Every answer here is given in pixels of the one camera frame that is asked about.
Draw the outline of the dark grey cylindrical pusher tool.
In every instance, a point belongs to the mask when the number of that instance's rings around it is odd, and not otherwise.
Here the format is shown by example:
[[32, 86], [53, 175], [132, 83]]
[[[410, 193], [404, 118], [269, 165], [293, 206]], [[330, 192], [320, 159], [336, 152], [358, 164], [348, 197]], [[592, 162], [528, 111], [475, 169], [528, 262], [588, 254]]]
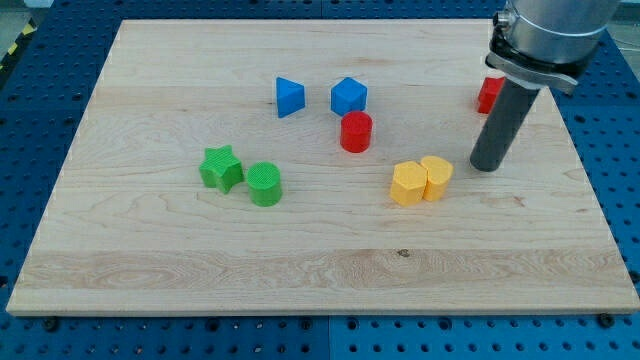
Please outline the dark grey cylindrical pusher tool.
[[497, 170], [529, 113], [540, 89], [528, 89], [506, 79], [470, 155], [471, 165]]

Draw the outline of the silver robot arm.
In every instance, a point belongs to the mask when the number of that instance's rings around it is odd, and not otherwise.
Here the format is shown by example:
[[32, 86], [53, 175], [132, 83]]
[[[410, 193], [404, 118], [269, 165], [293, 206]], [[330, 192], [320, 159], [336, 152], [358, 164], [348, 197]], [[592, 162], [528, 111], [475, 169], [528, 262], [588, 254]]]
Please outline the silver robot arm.
[[619, 0], [507, 0], [493, 17], [488, 67], [505, 81], [470, 155], [497, 170], [541, 89], [567, 95], [594, 57]]

